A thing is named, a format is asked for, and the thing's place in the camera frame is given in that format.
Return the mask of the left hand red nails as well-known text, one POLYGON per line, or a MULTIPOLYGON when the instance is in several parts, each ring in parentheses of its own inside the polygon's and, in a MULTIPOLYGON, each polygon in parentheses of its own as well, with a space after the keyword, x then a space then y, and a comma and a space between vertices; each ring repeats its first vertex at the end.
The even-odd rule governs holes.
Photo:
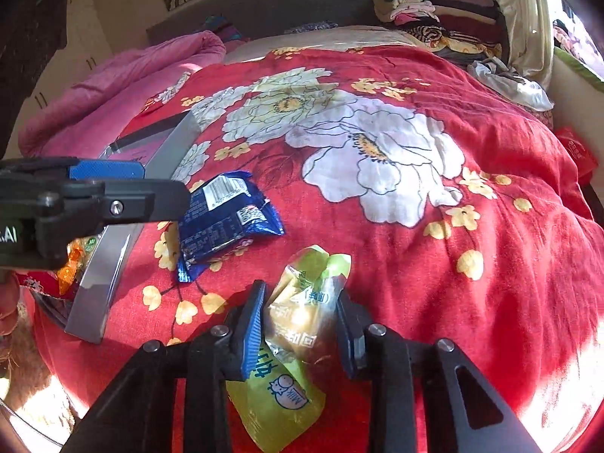
POLYGON ((9 358, 11 349, 11 334, 18 320, 17 306, 20 301, 20 283, 14 271, 1 272, 0 293, 0 334, 1 334, 1 364, 9 358))

